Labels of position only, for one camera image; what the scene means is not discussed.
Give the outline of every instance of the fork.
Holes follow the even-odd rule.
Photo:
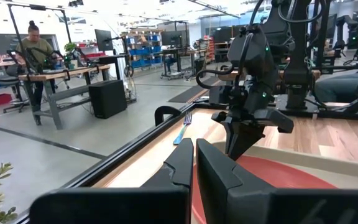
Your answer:
[[[179,132],[178,137],[173,141],[173,145],[179,145],[181,142],[181,139],[183,138],[183,134],[185,133],[186,127],[191,124],[191,117],[192,113],[187,113],[185,116],[185,121],[183,122],[183,127]]]

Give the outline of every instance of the chair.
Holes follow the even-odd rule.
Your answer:
[[[0,78],[0,86],[1,87],[11,87],[13,94],[15,94],[16,99],[11,101],[11,105],[8,108],[4,108],[3,112],[6,113],[8,110],[11,109],[17,109],[19,113],[22,112],[23,107],[29,106],[28,100],[23,100],[21,92],[20,92],[20,86],[21,82],[19,78],[17,77],[19,74],[20,65],[15,64],[8,67],[6,70],[6,73],[8,76],[4,76],[3,78]]]

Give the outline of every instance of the blue fork handle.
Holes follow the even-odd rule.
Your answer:
[[[183,134],[185,133],[185,130],[186,130],[186,126],[187,125],[183,125],[183,127],[182,127],[182,129],[180,130],[180,132],[179,132],[179,135],[178,135],[178,137],[173,141],[173,145],[179,145],[180,144],[180,142],[181,142],[181,139],[183,138]]]

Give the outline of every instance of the concrete floor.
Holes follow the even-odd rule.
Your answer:
[[[186,60],[183,62],[182,67],[188,66]],[[221,65],[212,64],[208,68],[215,69]],[[154,111],[159,106],[184,106],[183,103],[167,101],[195,86],[195,80],[160,79],[162,71],[161,67],[137,71],[134,75],[137,102],[109,119],[96,119],[85,110],[90,108],[89,105],[60,113],[64,127],[61,131],[57,131],[52,119],[46,117],[42,118],[42,126],[36,126],[29,108],[22,113],[3,114],[2,109],[8,105],[0,106],[0,162],[10,162],[14,166],[12,175],[0,186],[0,191],[6,194],[2,208],[16,206],[17,213],[23,212],[37,196],[61,187],[99,162],[100,157],[112,154],[151,128]],[[69,85],[75,87],[84,83],[83,79],[73,78]],[[58,91],[64,88],[64,83],[61,83]],[[6,88],[0,89],[0,93],[12,92]]]

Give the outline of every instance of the black floor mat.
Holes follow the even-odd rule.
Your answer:
[[[216,86],[216,85],[221,85],[222,81],[219,80],[217,77],[211,77],[211,78],[203,81],[203,83],[205,83],[207,85]],[[190,89],[184,91],[183,93],[180,93],[179,95],[175,96],[168,102],[191,103],[202,96],[208,95],[208,91],[209,90],[206,90],[206,89],[196,85],[196,86],[193,86]]]

